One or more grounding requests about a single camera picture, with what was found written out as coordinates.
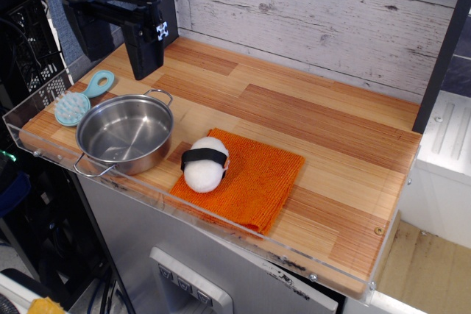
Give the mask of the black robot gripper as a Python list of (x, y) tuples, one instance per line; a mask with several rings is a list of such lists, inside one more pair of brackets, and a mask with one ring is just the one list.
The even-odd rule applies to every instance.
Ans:
[(93, 6), (111, 9), (114, 1), (143, 10), (127, 10), (121, 25), (133, 75), (142, 80), (163, 65), (165, 22), (159, 10), (161, 0), (62, 0), (62, 5), (83, 53), (96, 61), (113, 51), (113, 36), (110, 24)]

